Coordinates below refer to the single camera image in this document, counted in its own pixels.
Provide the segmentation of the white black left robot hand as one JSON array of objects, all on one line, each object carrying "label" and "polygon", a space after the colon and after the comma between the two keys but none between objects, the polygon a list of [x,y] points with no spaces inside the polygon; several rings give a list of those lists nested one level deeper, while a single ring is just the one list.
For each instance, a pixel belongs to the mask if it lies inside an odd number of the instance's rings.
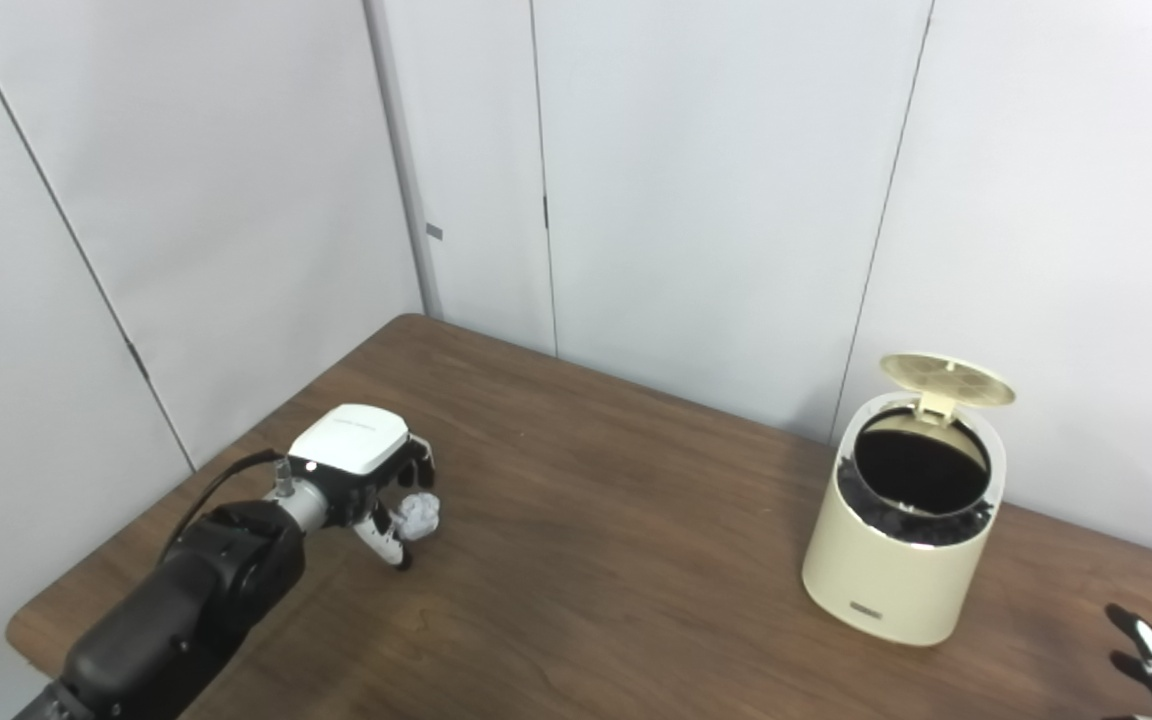
[{"label": "white black left robot hand", "polygon": [[303,533],[353,530],[385,564],[403,571],[414,558],[408,541],[438,525],[435,458],[425,438],[397,414],[343,404],[314,420],[278,462],[268,500],[288,511]]}]

